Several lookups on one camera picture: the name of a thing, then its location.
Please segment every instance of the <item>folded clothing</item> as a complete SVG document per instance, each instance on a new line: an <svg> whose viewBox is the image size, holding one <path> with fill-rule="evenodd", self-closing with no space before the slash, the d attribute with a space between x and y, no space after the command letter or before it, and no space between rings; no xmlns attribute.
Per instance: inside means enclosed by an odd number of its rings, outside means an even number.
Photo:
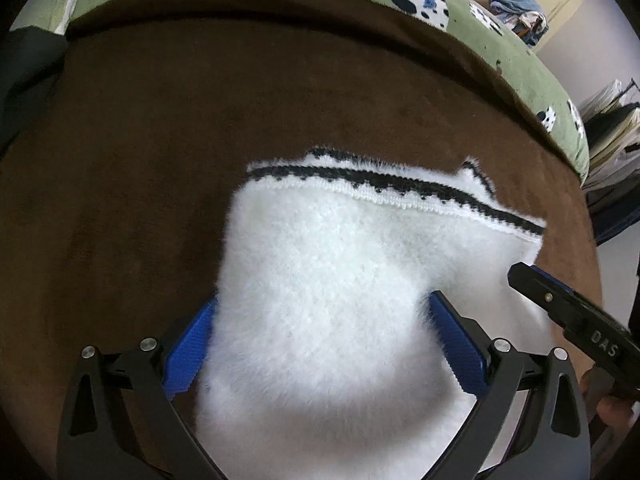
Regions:
<svg viewBox="0 0 640 480"><path fill-rule="evenodd" d="M443 174L318 148L250 165L225 231L200 443L237 480L421 478L475 402L425 298L442 290L489 336L548 352L548 320L506 281L544 227L501 206L473 159Z"/></svg>

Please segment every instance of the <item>metal screw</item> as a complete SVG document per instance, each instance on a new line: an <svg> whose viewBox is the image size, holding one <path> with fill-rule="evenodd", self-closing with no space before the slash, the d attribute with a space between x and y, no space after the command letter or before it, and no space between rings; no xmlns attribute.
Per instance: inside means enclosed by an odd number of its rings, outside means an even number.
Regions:
<svg viewBox="0 0 640 480"><path fill-rule="evenodd" d="M566 359L569 357L569 354L566 352L566 350L560 347L554 348L554 355L561 361L566 361Z"/></svg>
<svg viewBox="0 0 640 480"><path fill-rule="evenodd" d="M84 359L89 359L95 355L95 348L92 346L85 346L82 349L81 355Z"/></svg>
<svg viewBox="0 0 640 480"><path fill-rule="evenodd" d="M140 341L140 349L143 352L151 352L156 346L158 346L158 342L152 337L147 337Z"/></svg>
<svg viewBox="0 0 640 480"><path fill-rule="evenodd" d="M496 339L494 347L498 352L508 352L511 350L511 344L506 339Z"/></svg>

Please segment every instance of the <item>black spot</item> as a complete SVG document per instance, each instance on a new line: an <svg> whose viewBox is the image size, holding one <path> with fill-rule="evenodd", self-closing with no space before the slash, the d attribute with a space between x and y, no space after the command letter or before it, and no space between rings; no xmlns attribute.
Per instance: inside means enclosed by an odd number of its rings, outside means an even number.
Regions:
<svg viewBox="0 0 640 480"><path fill-rule="evenodd" d="M415 7L414 4L412 4L409 0L391 0L394 5L400 9L400 10L404 10L404 12L407 12L409 14L415 14L416 12L418 12L417 7Z"/></svg>

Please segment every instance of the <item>brown blanket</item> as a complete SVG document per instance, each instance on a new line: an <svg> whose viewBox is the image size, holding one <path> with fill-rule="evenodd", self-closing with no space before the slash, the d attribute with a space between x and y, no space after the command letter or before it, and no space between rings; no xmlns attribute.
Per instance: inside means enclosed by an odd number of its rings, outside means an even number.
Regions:
<svg viewBox="0 0 640 480"><path fill-rule="evenodd" d="M600 302L577 176L471 81L277 22L111 28L72 44L0 162L0 402L48 470L80 349L130 348L200 306L244 165L314 144L446 171L477 157L501 202L548 221L540 267Z"/></svg>

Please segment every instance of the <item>green blanket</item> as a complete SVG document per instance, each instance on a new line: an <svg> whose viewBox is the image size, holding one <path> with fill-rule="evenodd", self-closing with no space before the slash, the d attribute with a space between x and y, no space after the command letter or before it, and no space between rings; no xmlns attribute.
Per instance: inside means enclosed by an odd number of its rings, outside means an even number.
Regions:
<svg viewBox="0 0 640 480"><path fill-rule="evenodd" d="M72 21L108 1L77 0ZM473 62L484 64L491 86L509 89L498 94L560 150L584 182L589 150L577 109L552 73L495 16L471 0L369 1L411 15L415 20L410 33L418 40L458 40Z"/></svg>

